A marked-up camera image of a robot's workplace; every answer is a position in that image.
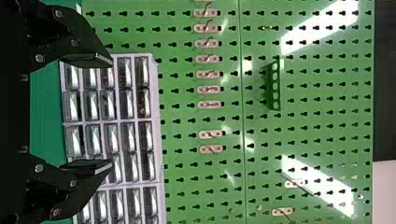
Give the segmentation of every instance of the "green pegboard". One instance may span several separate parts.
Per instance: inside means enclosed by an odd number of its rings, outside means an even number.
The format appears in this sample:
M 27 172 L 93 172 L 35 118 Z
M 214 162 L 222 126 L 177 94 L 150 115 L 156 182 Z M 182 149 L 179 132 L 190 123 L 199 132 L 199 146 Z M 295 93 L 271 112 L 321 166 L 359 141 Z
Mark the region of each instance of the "green pegboard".
M 192 15 L 205 8 L 192 0 L 82 6 L 111 53 L 150 52 L 160 63 L 168 223 L 372 222 L 374 1 L 217 0 L 213 35 L 193 31 L 209 19 Z M 211 36 L 221 47 L 193 46 Z M 222 62 L 193 62 L 211 53 Z M 212 69 L 223 77 L 195 77 Z M 223 91 L 199 95 L 202 85 Z M 224 108 L 198 109 L 200 100 Z M 226 136 L 201 140 L 203 130 Z M 204 155 L 202 145 L 226 150 Z M 296 178 L 308 185 L 285 188 Z M 274 217 L 280 207 L 293 213 Z
M 240 3 L 247 223 L 371 223 L 374 2 Z M 258 98 L 279 59 L 274 111 Z

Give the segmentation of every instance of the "metal hook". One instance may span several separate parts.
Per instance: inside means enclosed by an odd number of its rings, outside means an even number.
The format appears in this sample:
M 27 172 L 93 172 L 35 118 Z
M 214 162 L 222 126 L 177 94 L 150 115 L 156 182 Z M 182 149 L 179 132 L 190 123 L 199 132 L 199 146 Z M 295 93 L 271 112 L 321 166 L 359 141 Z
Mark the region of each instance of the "metal hook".
M 219 138 L 218 136 L 214 135 L 212 132 L 209 132 L 208 135 L 211 136 L 212 138 Z
M 206 56 L 206 58 L 204 59 L 205 62 L 209 62 L 210 61 L 210 57 L 212 57 L 214 54 L 208 54 Z
M 202 16 L 203 16 L 203 17 L 206 15 L 207 7 L 208 7 L 210 4 L 212 4 L 212 2 L 206 3 L 206 5 L 205 5 L 205 10 L 204 10 L 204 12 L 202 13 Z
M 212 21 L 213 21 L 213 19 L 210 19 L 210 20 L 208 20 L 208 21 L 206 22 L 206 24 L 205 24 L 205 26 L 204 26 L 204 31 L 206 31 L 207 26 L 208 26 L 209 23 L 212 22 Z
M 215 149 L 213 149 L 212 147 L 208 147 L 209 148 L 209 150 L 211 151 L 211 152 L 213 152 L 214 154 L 219 154 L 217 151 L 215 151 Z
M 202 75 L 202 77 L 208 77 L 213 72 L 215 72 L 215 70 L 210 70 L 210 71 L 206 72 L 204 75 Z
M 208 46 L 209 41 L 210 41 L 211 39 L 214 39 L 214 37 L 213 37 L 213 36 L 208 37 L 207 40 L 206 40 L 206 42 L 204 43 L 204 46 Z
M 280 212 L 283 216 L 285 216 L 285 217 L 289 220 L 289 222 L 292 222 L 292 221 L 293 221 L 293 220 L 291 220 L 291 218 L 290 218 L 284 211 L 282 211 L 281 209 L 276 209 L 276 211 Z

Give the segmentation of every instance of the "screw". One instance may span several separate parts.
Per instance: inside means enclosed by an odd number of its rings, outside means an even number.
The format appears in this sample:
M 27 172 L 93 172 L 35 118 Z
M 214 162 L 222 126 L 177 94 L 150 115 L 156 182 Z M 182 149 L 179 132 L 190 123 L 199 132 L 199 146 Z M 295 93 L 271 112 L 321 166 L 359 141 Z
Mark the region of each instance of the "screw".
M 76 40 L 72 40 L 72 41 L 71 41 L 71 44 L 72 44 L 73 47 L 75 47 L 78 43 L 77 43 Z
M 61 10 L 55 10 L 55 16 L 57 18 L 62 18 L 64 16 L 64 14 L 62 13 Z
M 44 62 L 44 56 L 41 55 L 41 54 L 37 54 L 35 56 L 35 61 L 38 62 L 38 63 L 43 63 Z
M 55 208 L 55 209 L 52 210 L 51 214 L 52 214 L 52 217 L 57 217 L 57 216 L 59 216 L 61 214 L 61 209 L 60 208 Z
M 20 75 L 20 77 L 21 77 L 21 81 L 22 81 L 22 82 L 27 82 L 27 81 L 29 81 L 29 76 L 26 75 L 26 74 L 22 74 L 22 75 Z
M 20 153 L 28 153 L 29 152 L 29 147 L 28 146 L 21 146 L 19 152 Z
M 44 166 L 42 165 L 42 164 L 38 164 L 36 167 L 35 167 L 35 172 L 36 173 L 41 173 L 41 172 L 43 172 L 44 171 Z
M 77 180 L 70 181 L 70 187 L 73 188 L 77 185 Z

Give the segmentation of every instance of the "pegboard hole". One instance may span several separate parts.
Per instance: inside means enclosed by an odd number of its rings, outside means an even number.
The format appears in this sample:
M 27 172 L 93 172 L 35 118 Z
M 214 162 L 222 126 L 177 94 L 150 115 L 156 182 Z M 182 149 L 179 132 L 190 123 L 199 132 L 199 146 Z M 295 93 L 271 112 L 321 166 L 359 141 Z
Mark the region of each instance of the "pegboard hole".
M 90 12 L 85 13 L 85 15 L 94 17 L 95 16 L 95 12 L 90 11 Z

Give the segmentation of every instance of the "pegboard hook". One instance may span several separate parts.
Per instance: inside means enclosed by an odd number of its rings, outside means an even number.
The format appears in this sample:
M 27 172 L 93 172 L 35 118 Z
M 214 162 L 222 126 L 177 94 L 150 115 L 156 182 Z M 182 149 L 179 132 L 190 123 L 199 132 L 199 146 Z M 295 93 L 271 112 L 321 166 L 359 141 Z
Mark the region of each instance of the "pegboard hook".
M 204 43 L 204 46 L 209 46 L 209 41 L 210 41 L 211 39 L 214 39 L 214 37 L 213 37 L 213 36 L 208 37 L 207 40 L 206 40 L 205 43 Z
M 206 24 L 205 24 L 205 26 L 204 26 L 204 31 L 206 31 L 207 26 L 209 26 L 209 23 L 212 22 L 212 21 L 213 21 L 213 19 L 210 19 L 210 20 L 208 20 L 208 21 L 206 22 Z
M 212 4 L 212 2 L 208 2 L 208 3 L 206 3 L 206 5 L 205 5 L 205 10 L 204 10 L 204 12 L 202 13 L 202 15 L 203 16 L 205 16 L 206 15 L 206 12 L 207 12 L 207 7 L 209 7 L 209 5 L 210 4 Z

